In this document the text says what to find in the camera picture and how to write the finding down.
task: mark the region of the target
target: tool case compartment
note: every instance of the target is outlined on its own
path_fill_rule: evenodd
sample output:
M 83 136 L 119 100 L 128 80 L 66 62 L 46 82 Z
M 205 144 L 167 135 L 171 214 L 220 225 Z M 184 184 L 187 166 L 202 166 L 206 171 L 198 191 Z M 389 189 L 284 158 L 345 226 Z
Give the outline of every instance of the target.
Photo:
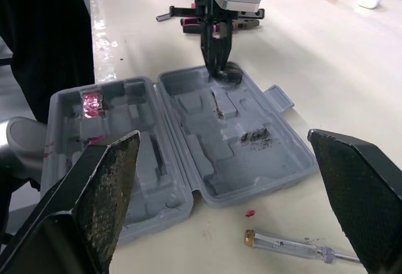
M 85 117 L 87 93 L 99 95 L 99 116 Z M 246 73 L 239 85 L 221 84 L 205 67 L 163 73 L 155 84 L 137 77 L 63 90 L 50 102 L 41 196 L 91 139 L 135 129 L 141 143 L 119 244 L 185 220 L 194 190 L 226 207 L 292 186 L 317 165 L 280 114 L 290 106 L 277 86 L 263 93 Z

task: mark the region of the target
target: table surface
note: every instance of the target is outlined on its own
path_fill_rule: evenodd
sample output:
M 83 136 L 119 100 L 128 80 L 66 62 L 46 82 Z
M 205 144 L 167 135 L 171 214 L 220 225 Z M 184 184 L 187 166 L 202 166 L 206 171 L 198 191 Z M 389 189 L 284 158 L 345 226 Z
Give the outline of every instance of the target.
M 199 36 L 169 6 L 193 0 L 91 0 L 97 82 L 157 76 L 203 64 Z M 259 28 L 234 35 L 230 60 L 265 90 L 278 84 L 294 101 L 284 113 L 307 142 L 320 128 L 377 144 L 402 168 L 402 1 L 368 10 L 357 0 L 265 0 Z M 256 215 L 244 216 L 249 209 Z M 250 249 L 246 229 L 332 246 L 353 254 L 319 173 L 247 204 L 213 209 L 195 195 L 188 220 L 117 249 L 111 273 L 366 273 L 362 266 Z

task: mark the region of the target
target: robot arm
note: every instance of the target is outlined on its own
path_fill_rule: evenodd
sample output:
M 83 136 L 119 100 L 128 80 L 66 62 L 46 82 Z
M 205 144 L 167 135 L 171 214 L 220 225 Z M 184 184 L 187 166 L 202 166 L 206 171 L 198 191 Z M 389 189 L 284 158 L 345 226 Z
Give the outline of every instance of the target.
M 263 19 L 262 0 L 195 0 L 195 8 L 170 7 L 170 16 L 198 18 L 201 24 L 201 51 L 209 74 L 224 82 L 241 82 L 238 69 L 227 66 L 232 48 L 232 21 L 238 18 Z M 219 32 L 214 33 L 214 25 Z

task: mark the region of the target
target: pink object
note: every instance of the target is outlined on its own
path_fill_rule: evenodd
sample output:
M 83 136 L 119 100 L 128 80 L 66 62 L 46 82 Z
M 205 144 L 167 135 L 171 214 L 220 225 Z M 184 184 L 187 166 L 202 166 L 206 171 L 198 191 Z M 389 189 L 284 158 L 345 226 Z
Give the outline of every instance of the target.
M 96 142 L 98 142 L 98 141 L 100 141 L 100 140 L 102 140 L 104 138 L 105 138 L 105 136 L 91 138 L 91 139 L 89 139 L 89 144 L 94 144 L 94 143 L 96 143 Z
M 98 93 L 81 95 L 82 110 L 85 118 L 99 117 L 103 113 L 102 96 Z
M 255 210 L 248 210 L 246 212 L 246 217 L 252 217 L 253 215 L 255 215 L 256 211 Z

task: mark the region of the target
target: screwdriver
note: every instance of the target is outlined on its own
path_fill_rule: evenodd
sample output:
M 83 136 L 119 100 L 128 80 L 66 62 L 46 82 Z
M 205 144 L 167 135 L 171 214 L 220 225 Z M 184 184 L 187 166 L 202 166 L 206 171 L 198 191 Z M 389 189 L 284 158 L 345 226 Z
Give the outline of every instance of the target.
M 301 243 L 254 230 L 246 230 L 244 244 L 252 248 L 274 251 L 310 260 L 322 260 L 324 263 L 333 263 L 334 260 L 361 263 L 357 257 L 336 253 L 332 248 L 326 246 Z

